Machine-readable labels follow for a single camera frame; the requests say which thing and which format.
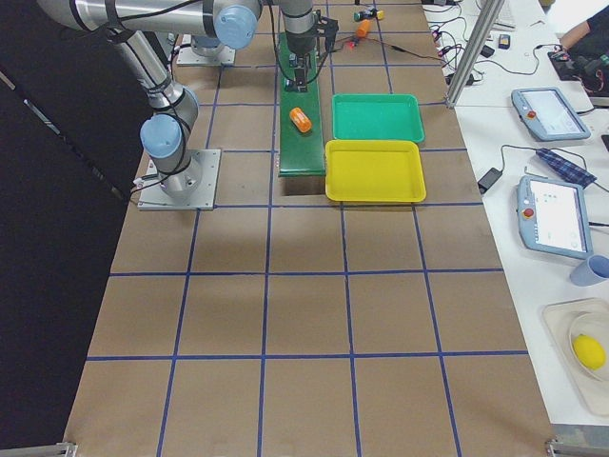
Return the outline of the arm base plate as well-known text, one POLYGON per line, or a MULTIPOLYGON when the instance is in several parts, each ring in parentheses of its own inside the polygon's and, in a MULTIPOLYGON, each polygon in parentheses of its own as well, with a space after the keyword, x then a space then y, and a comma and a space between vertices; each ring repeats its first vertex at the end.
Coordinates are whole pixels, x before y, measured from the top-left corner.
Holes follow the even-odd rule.
POLYGON ((179 67, 231 67, 235 62, 236 51, 225 45, 216 48, 193 48, 182 45, 176 58, 179 67))
POLYGON ((188 149, 190 164, 183 172, 163 183, 153 161, 147 159, 145 174, 134 183, 139 210, 213 210, 218 183, 221 151, 188 149))

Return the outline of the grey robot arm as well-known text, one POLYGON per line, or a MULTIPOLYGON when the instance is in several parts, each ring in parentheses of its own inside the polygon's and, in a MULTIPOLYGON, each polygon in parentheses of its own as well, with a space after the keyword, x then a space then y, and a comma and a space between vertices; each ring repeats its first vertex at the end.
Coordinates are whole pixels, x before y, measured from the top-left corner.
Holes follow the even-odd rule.
POLYGON ((225 45, 216 37, 185 35, 180 55, 192 59, 215 59, 225 45))
POLYGON ((42 1, 43 12, 76 31, 101 31, 128 63, 154 111, 140 138, 157 169, 155 184, 171 198, 187 198, 202 174, 187 141, 198 117, 194 92, 175 81, 146 38, 149 32, 188 34, 205 48, 247 47, 264 7, 279 8, 288 49, 297 59, 295 86, 313 83, 309 60, 317 41, 334 48, 339 25, 310 1, 42 1))

